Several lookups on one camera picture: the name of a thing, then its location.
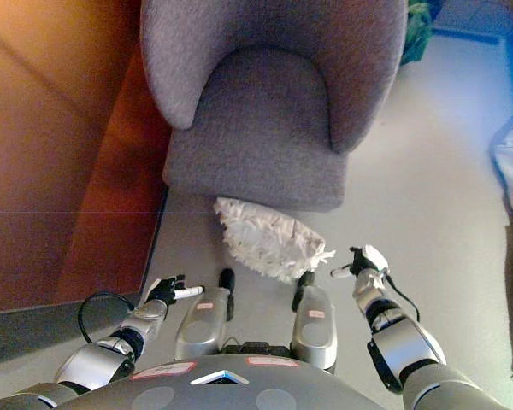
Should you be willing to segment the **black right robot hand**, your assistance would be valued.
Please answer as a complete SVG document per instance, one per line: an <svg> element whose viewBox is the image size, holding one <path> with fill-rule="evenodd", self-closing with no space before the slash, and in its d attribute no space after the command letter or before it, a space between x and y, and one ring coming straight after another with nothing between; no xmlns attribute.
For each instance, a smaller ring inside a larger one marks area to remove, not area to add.
<svg viewBox="0 0 513 410"><path fill-rule="evenodd" d="M365 269L373 269L378 273L388 273L389 264L384 255L374 246L365 244L362 247L349 247L352 262L334 268L330 272L332 278L346 278L349 275L357 277Z"/></svg>

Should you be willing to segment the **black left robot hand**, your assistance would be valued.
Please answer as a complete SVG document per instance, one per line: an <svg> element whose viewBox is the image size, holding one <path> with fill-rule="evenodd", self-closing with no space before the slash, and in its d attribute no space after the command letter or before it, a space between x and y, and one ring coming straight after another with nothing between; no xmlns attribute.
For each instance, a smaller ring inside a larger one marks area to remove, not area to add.
<svg viewBox="0 0 513 410"><path fill-rule="evenodd" d="M158 300L169 306L175 304L178 300L202 295L204 291L205 288L202 285L186 286L186 276L180 274L169 278L157 279L149 288L145 301Z"/></svg>

